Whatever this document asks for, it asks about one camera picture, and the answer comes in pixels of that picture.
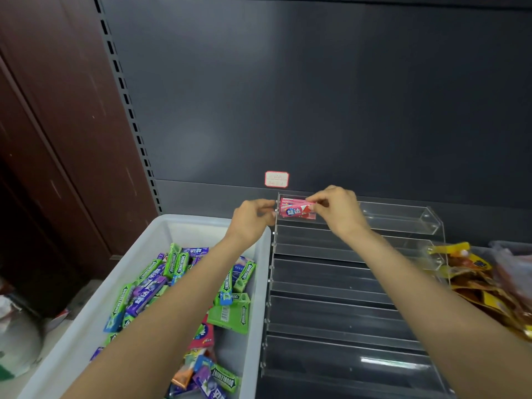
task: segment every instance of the red-bordered sticker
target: red-bordered sticker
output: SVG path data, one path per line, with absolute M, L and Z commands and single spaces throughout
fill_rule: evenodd
M 264 174 L 264 184 L 270 188 L 287 188 L 288 179 L 290 175 L 288 172 L 268 171 Z

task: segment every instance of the white plastic bin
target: white plastic bin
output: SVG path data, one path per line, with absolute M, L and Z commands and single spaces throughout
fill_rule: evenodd
M 94 350 L 105 340 L 103 327 L 120 288 L 135 280 L 171 242 L 183 247 L 213 246 L 226 233 L 230 220 L 193 215 L 165 214 L 156 218 L 129 248 L 110 275 L 85 305 L 76 320 L 40 365 L 19 399 L 57 399 L 87 366 Z M 247 285 L 251 297 L 248 335 L 224 330 L 216 337 L 216 355 L 224 367 L 242 375 L 242 385 L 233 398 L 255 397 L 268 284 L 271 231 L 244 255 L 255 259 L 257 268 Z

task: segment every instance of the hand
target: hand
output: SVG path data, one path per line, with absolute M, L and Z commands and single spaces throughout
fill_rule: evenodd
M 331 231 L 343 241 L 353 234 L 371 232 L 352 190 L 331 185 L 306 200 L 315 203 L 312 210 L 321 215 Z
M 264 232 L 266 226 L 275 224 L 275 200 L 246 200 L 235 209 L 233 218 L 226 232 L 226 239 L 245 251 L 252 246 Z

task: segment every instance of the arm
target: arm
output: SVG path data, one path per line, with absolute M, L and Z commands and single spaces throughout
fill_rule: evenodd
M 273 200 L 245 201 L 225 237 L 124 329 L 62 399 L 161 399 L 239 255 L 273 225 Z
M 459 398 L 530 397 L 529 345 L 372 232 L 352 191 L 329 186 L 307 200 L 366 262 Z

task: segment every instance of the left hand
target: left hand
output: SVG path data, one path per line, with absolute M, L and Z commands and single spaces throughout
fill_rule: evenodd
M 252 246 L 266 226 L 275 224 L 275 200 L 246 200 L 235 209 L 225 239 L 238 244 L 242 251 Z

